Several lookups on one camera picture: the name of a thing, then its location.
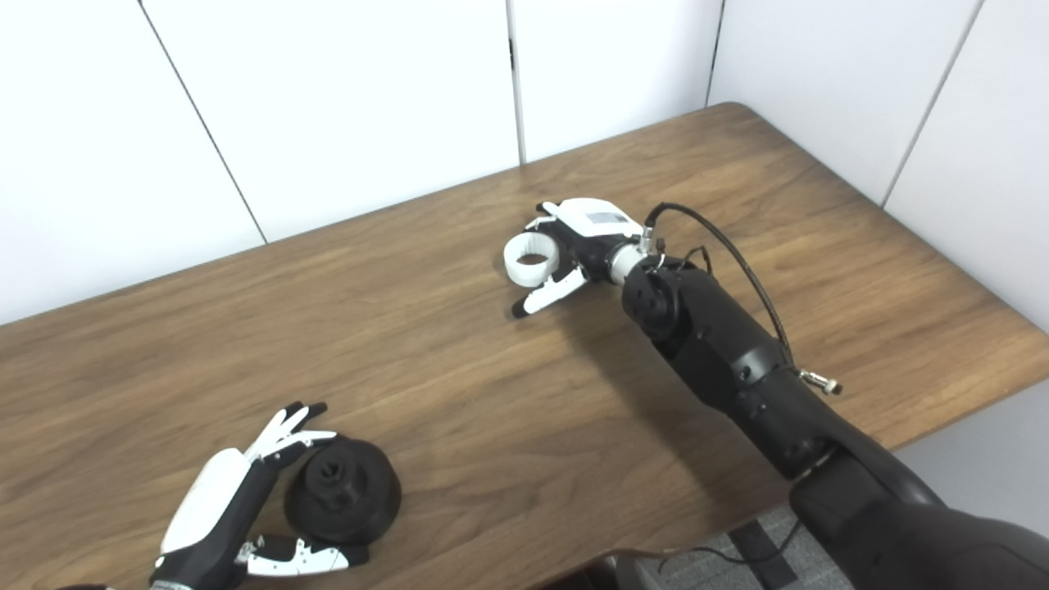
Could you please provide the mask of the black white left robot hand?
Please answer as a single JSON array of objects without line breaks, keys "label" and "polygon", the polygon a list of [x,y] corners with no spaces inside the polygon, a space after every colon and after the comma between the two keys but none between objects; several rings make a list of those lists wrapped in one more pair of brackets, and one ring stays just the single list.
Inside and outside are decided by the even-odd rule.
[{"label": "black white left robot hand", "polygon": [[276,412],[247,451],[229,447],[207,460],[162,538],[152,589],[236,589],[247,580],[308,578],[370,560],[365,546],[250,535],[280,471],[337,440],[336,431],[304,427],[326,410],[323,402],[296,401]]}]

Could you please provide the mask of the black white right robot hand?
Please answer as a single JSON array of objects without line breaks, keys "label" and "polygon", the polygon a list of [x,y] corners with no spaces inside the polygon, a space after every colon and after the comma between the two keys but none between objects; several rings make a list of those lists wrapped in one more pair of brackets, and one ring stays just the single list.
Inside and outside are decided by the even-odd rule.
[{"label": "black white right robot hand", "polygon": [[504,247],[506,275],[529,288],[511,305],[524,319],[554,305],[584,285],[625,285],[634,267],[649,257],[652,231],[608,201],[540,202],[539,217]]}]

